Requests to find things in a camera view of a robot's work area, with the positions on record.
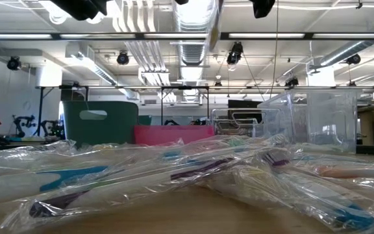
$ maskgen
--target table surface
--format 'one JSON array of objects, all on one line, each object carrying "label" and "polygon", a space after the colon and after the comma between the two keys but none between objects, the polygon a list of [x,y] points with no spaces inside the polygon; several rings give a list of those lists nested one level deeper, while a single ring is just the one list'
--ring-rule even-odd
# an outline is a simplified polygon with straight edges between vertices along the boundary
[{"label": "table surface", "polygon": [[[374,160],[374,156],[357,157]],[[207,188],[190,186],[113,213],[87,216],[29,233],[332,233],[313,218],[278,205],[261,205],[264,207],[253,207]],[[4,216],[0,214],[0,224]]]}]

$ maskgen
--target green plastic crate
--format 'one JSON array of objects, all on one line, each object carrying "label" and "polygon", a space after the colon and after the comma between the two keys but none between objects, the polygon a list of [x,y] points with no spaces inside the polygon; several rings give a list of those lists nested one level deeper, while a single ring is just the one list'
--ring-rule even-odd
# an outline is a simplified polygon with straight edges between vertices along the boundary
[{"label": "green plastic crate", "polygon": [[126,101],[64,101],[66,139],[82,144],[134,143],[138,106]]}]

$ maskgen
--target pink bin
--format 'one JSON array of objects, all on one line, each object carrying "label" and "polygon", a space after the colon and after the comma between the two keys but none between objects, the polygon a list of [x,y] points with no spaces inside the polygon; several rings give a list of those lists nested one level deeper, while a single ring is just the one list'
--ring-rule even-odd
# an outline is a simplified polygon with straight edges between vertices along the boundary
[{"label": "pink bin", "polygon": [[185,144],[214,136],[212,126],[201,125],[167,125],[134,127],[135,143],[156,146],[168,142],[176,142],[182,139]]}]

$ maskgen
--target clear plastic wrap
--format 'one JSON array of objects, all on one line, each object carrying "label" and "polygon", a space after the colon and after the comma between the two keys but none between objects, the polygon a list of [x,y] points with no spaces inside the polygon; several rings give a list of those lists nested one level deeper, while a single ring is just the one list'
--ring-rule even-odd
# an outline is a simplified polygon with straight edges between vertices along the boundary
[{"label": "clear plastic wrap", "polygon": [[[72,142],[46,147],[0,151],[0,167],[13,162],[21,171],[0,175],[2,231],[62,224],[200,184],[258,207],[284,205],[337,233],[374,233],[374,162],[296,151],[285,135],[79,151]],[[31,166],[33,159],[42,166]]]},{"label": "clear plastic wrap", "polygon": [[[9,207],[5,212],[10,213],[1,228],[20,232],[108,211],[196,183],[242,160],[252,160],[264,148],[284,144],[282,140],[280,136],[268,140],[215,136],[185,146],[126,148],[125,160],[110,161],[100,172],[62,181],[51,192],[0,204],[0,210]],[[122,152],[115,153],[119,158]]]},{"label": "clear plastic wrap", "polygon": [[[267,150],[265,155],[272,155],[276,161],[286,161],[287,154],[278,148]],[[302,154],[288,160],[275,165],[275,161],[264,156],[259,160],[247,159],[212,175],[203,184],[251,205],[282,204],[316,218],[336,233],[374,233],[373,162],[336,155]],[[324,175],[316,170],[325,165],[339,166],[342,170],[339,173],[347,170],[345,173],[350,176],[330,171]]]}]

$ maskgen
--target clear plastic bin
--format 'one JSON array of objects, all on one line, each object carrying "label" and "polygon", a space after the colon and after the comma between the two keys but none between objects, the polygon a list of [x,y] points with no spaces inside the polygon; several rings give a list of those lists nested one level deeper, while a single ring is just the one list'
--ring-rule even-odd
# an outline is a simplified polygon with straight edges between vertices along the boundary
[{"label": "clear plastic bin", "polygon": [[280,109],[281,127],[293,143],[356,152],[356,90],[291,90],[258,107]]},{"label": "clear plastic bin", "polygon": [[253,138],[283,133],[280,109],[214,109],[211,123],[216,135],[243,135]]}]

